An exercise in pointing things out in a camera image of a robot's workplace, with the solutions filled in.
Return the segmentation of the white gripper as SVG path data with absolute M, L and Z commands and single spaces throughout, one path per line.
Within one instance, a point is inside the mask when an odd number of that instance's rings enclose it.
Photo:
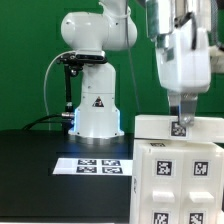
M 168 93 L 169 111 L 184 126 L 194 124 L 198 95 L 206 92 L 211 82 L 210 57 L 206 30 L 197 30 L 197 48 L 191 49 L 190 28 L 176 30 L 167 50 L 157 49 L 156 60 L 160 85 Z

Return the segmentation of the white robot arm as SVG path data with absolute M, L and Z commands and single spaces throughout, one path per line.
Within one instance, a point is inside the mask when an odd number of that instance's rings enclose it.
M 218 40 L 217 0 L 137 0 L 146 12 L 147 36 L 155 43 L 160 85 L 180 126 L 195 123 L 198 95 L 211 82 L 211 58 L 224 51 Z M 115 106 L 114 67 L 105 52 L 132 47 L 137 28 L 128 0 L 99 0 L 101 14 L 71 12 L 61 24 L 69 73 L 83 73 L 81 103 L 68 134 L 91 143 L 120 139 L 120 111 Z

